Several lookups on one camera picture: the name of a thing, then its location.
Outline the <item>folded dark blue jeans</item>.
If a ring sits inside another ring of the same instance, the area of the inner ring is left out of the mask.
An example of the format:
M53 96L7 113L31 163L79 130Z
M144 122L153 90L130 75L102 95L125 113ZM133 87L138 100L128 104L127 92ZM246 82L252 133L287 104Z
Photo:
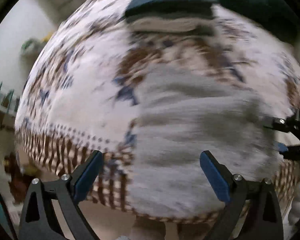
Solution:
M203 15L211 19L211 6L215 3L216 0L131 0L125 10L125 17L184 12L186 14Z

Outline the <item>grey fluffy pants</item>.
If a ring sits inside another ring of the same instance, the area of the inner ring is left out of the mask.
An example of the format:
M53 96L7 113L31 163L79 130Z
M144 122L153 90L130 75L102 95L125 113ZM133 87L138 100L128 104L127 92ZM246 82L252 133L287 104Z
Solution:
M137 95L140 114L128 186L136 212L185 219L222 209L200 168L205 150L248 180L271 178L279 170L275 134L262 124L270 108L252 90L155 64Z

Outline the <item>green white bag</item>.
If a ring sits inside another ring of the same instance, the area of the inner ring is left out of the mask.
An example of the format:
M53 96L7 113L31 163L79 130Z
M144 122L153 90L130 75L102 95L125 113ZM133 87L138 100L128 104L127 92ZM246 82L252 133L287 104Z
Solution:
M44 46L45 42L36 38L30 38L22 44L20 54L23 57L38 56Z

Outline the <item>yellow box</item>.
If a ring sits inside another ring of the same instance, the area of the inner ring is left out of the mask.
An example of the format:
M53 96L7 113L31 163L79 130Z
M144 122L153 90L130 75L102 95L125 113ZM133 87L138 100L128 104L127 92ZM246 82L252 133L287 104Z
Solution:
M43 43L49 42L49 40L51 39L51 37L53 37L54 34L55 34L54 32L48 33L45 37L42 38L41 41L42 41Z

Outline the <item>folded grey cream clothes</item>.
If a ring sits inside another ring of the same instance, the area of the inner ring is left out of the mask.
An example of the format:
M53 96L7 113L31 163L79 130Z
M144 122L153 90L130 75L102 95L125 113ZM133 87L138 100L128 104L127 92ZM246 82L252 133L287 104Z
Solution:
M173 18L143 16L135 20L130 17L127 23L130 29L136 32L206 36L215 34L214 19L208 20L197 16Z

